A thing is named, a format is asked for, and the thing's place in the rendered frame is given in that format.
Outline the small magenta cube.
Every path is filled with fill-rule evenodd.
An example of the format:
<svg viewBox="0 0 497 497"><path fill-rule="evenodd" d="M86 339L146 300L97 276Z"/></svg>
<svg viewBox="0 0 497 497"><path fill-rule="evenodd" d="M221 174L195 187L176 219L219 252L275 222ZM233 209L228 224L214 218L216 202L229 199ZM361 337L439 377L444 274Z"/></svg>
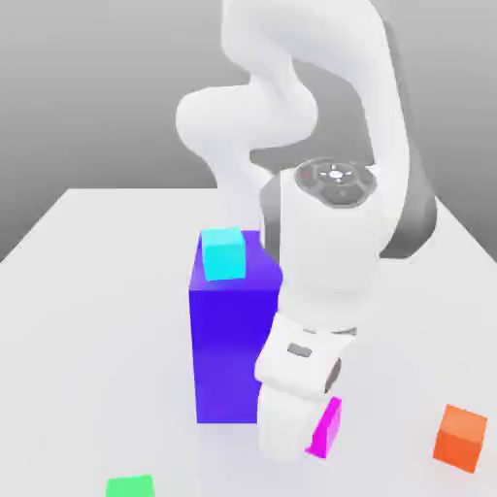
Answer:
<svg viewBox="0 0 497 497"><path fill-rule="evenodd" d="M306 453L326 459L341 425L342 399L332 397L314 431Z"/></svg>

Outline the large blue box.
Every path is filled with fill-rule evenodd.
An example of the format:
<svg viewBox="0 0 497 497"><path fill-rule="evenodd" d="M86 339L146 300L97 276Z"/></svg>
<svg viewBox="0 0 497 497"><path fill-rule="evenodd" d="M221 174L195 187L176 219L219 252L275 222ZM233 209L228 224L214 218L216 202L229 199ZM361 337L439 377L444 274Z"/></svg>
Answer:
<svg viewBox="0 0 497 497"><path fill-rule="evenodd" d="M188 298L196 418L202 424L257 419L254 365L277 311L282 272L260 246L257 231L243 236L244 279L207 281L200 248L193 261Z"/></svg>

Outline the small orange cube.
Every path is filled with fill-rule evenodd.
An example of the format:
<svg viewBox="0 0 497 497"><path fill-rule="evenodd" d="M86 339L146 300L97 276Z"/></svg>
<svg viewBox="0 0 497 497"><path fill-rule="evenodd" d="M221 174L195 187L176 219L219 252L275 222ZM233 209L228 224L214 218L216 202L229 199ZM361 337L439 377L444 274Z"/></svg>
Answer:
<svg viewBox="0 0 497 497"><path fill-rule="evenodd" d="M486 416L447 404L437 433L433 457L473 474L480 459L486 426Z"/></svg>

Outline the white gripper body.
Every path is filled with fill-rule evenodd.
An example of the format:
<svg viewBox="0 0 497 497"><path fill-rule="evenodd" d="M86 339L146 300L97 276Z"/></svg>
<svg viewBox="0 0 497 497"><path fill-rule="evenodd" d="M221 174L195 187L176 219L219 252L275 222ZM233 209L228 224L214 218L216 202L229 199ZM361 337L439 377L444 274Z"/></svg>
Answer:
<svg viewBox="0 0 497 497"><path fill-rule="evenodd" d="M257 404L258 446L271 460L299 460L311 445L314 431L331 394L305 399L262 384Z"/></svg>

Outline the small cyan cube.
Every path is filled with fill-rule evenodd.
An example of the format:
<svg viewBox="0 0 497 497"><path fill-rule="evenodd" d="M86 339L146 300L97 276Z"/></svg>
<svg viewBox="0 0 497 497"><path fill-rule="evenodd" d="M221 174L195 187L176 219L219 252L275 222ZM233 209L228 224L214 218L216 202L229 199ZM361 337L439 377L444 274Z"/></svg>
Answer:
<svg viewBox="0 0 497 497"><path fill-rule="evenodd" d="M246 242L239 227L203 229L201 247L207 281L246 277Z"/></svg>

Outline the small green cube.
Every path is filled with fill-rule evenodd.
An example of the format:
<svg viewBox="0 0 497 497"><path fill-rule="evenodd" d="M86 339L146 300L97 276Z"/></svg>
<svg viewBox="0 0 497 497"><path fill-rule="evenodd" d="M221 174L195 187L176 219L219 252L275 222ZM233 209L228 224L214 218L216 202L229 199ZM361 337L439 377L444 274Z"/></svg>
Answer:
<svg viewBox="0 0 497 497"><path fill-rule="evenodd" d="M105 497L155 497L151 475L107 480Z"/></svg>

